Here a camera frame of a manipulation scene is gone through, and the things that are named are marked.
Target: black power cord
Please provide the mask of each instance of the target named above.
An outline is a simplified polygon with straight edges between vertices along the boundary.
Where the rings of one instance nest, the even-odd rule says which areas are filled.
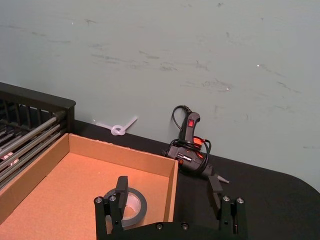
[[[192,113],[192,111],[186,105],[176,106],[172,111],[172,116],[171,117],[172,117],[175,125],[178,127],[180,132],[183,132],[182,127],[179,126],[179,124],[177,123],[176,118],[175,118],[175,112],[176,112],[177,109],[183,109],[186,114]],[[209,155],[210,155],[210,151],[211,151],[211,146],[212,145],[211,145],[211,142],[209,140],[207,140],[207,139],[202,139],[202,138],[200,138],[198,136],[194,136],[194,138],[199,139],[203,143],[203,145],[205,147],[206,154],[205,154],[205,157],[204,157],[202,163],[199,165],[199,167],[196,170],[188,171],[188,173],[195,174],[195,175],[200,175],[206,169],[206,167],[208,165]],[[201,150],[202,145],[198,144],[198,143],[195,143],[193,141],[186,141],[186,140],[182,140],[182,139],[174,139],[174,140],[171,141],[168,149],[170,149],[172,147],[172,145],[175,145],[177,147],[186,148],[186,149],[188,149],[190,151],[196,152],[199,155],[201,154],[200,150]]]

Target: bolt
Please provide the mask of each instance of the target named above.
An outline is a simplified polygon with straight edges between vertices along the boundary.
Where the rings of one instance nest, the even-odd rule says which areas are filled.
[[[95,202],[98,203],[98,204],[101,203],[101,202],[102,202],[102,198],[101,198],[101,197],[97,197],[97,198],[95,199]]]
[[[189,229],[189,225],[188,225],[188,223],[186,223],[186,222],[182,223],[182,224],[181,224],[181,227],[182,227],[182,229],[185,230],[185,231]]]
[[[240,204],[243,204],[245,200],[243,200],[241,197],[237,198],[236,201]]]
[[[114,200],[116,200],[116,199],[117,199],[116,196],[113,196],[113,195],[112,195],[111,197],[109,197],[109,200],[110,200],[110,201],[114,201]]]
[[[156,229],[161,230],[164,226],[161,223],[158,223],[156,225]]]
[[[225,202],[229,202],[229,201],[230,201],[230,198],[229,198],[227,195],[223,196],[222,199],[223,199]]]

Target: roll of tape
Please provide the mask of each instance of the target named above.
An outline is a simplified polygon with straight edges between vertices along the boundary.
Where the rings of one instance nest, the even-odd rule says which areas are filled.
[[[103,198],[107,200],[111,195],[115,194],[115,192],[116,189],[112,189],[108,191]],[[147,201],[141,192],[129,187],[126,207],[132,208],[134,215],[123,217],[121,223],[123,227],[130,227],[138,224],[144,219],[147,212]]]

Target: wall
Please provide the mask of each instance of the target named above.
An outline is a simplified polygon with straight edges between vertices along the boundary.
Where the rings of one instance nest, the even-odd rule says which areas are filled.
[[[318,0],[1,0],[0,80],[163,142],[176,105],[212,153],[320,191]]]

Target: black table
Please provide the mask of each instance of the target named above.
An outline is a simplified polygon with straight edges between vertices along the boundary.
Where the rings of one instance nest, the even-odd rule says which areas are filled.
[[[75,121],[74,133],[162,155],[167,143],[126,133],[113,136],[110,131]],[[222,184],[223,193],[246,203],[250,240],[320,240],[320,193],[304,181],[280,172],[210,156],[214,169],[230,184]],[[207,196],[207,182],[178,174],[174,221],[218,228]]]

